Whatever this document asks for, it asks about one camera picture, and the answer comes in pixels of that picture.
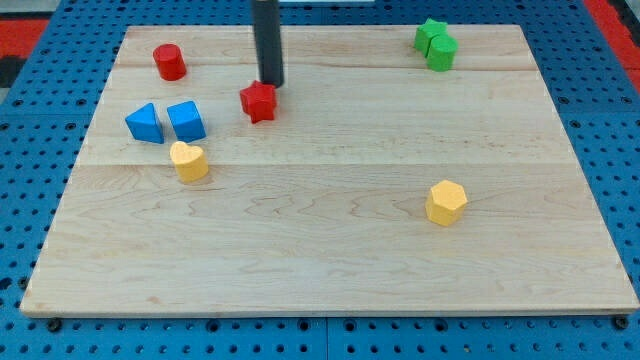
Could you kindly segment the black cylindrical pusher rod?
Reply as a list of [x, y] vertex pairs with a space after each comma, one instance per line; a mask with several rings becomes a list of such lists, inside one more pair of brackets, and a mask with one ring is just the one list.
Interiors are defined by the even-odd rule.
[[252, 0], [251, 12], [260, 81], [279, 88], [284, 84], [279, 1]]

